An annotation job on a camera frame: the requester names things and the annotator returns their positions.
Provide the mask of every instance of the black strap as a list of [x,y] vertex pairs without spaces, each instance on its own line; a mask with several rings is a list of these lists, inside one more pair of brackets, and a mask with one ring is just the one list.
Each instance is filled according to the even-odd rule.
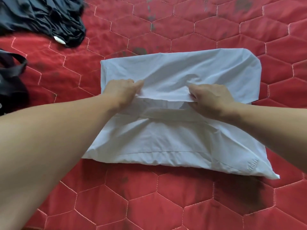
[[[0,62],[4,65],[4,68],[0,68],[0,74],[5,78],[17,77],[25,70],[27,60],[22,55],[3,51],[0,49]],[[13,58],[15,58],[20,64],[15,65]]]

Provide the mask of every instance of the folded shirt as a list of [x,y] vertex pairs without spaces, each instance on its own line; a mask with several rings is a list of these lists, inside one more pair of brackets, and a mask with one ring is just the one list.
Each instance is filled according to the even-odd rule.
[[247,49],[158,53],[101,61],[101,88],[143,79],[132,105],[116,114],[83,158],[108,163],[191,166],[277,179],[265,147],[232,125],[190,109],[189,84],[226,85],[241,103],[258,100],[260,61]]

